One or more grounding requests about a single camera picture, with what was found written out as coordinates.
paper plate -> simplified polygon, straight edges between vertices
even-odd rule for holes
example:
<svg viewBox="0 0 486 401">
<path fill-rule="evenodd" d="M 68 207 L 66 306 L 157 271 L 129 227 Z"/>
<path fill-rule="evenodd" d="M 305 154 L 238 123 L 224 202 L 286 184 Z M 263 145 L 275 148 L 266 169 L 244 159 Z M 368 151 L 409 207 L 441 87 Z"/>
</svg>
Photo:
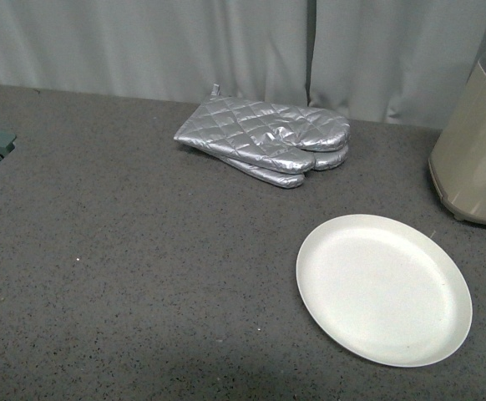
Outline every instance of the paper plate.
<svg viewBox="0 0 486 401">
<path fill-rule="evenodd" d="M 473 309 L 451 258 L 427 236 L 385 217 L 342 216 L 318 226 L 296 261 L 302 299 L 343 347 L 413 368 L 447 358 Z"/>
</svg>

gray curtain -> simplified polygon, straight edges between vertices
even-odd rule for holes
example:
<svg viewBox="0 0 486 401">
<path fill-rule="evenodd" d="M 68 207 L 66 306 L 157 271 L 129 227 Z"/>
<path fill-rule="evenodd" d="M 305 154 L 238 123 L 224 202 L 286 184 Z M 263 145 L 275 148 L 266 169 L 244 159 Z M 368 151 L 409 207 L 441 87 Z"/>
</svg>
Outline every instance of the gray curtain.
<svg viewBox="0 0 486 401">
<path fill-rule="evenodd" d="M 486 0 L 0 0 L 0 84 L 40 89 L 441 128 L 484 50 Z"/>
</svg>

appliance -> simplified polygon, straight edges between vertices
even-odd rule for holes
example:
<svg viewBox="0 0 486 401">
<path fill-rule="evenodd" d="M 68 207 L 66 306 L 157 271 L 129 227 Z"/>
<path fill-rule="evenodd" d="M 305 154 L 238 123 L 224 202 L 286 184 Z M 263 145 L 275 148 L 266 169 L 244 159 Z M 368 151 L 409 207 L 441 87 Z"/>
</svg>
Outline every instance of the appliance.
<svg viewBox="0 0 486 401">
<path fill-rule="evenodd" d="M 428 165 L 442 203 L 454 216 L 486 225 L 486 54 L 476 64 Z"/>
</svg>

gray speckled countertop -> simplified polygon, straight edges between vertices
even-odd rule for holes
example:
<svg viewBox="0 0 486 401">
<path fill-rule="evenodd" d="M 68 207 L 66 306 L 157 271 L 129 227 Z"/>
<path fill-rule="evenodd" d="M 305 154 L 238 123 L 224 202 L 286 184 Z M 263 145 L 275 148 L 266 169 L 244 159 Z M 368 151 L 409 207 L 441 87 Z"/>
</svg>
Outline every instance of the gray speckled countertop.
<svg viewBox="0 0 486 401">
<path fill-rule="evenodd" d="M 0 86 L 0 399 L 486 399 L 486 228 L 439 203 L 430 129 L 352 121 L 295 190 L 172 140 L 193 104 Z M 389 368 L 312 320 L 295 261 L 335 216 L 402 221 L 456 262 L 473 325 Z"/>
</svg>

oven mitt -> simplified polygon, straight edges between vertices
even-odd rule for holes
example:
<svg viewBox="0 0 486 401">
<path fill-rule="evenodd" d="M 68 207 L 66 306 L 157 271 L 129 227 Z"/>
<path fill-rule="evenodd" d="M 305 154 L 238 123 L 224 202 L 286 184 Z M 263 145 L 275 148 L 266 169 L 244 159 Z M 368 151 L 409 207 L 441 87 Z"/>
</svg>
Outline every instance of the oven mitt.
<svg viewBox="0 0 486 401">
<path fill-rule="evenodd" d="M 290 175 L 331 168 L 337 155 L 317 152 L 335 152 L 347 144 L 349 123 L 334 111 L 218 93 L 216 85 L 176 132 L 175 140 L 215 157 Z"/>
<path fill-rule="evenodd" d="M 348 150 L 349 145 L 345 145 L 343 148 L 335 152 L 315 153 L 316 164 L 314 165 L 313 170 L 323 171 L 338 167 L 345 161 Z M 280 186 L 281 188 L 296 188 L 297 186 L 302 185 L 305 179 L 304 174 L 279 173 L 278 171 L 264 169 L 263 167 L 257 167 L 224 156 L 217 156 L 217 158 L 258 180 Z"/>
</svg>

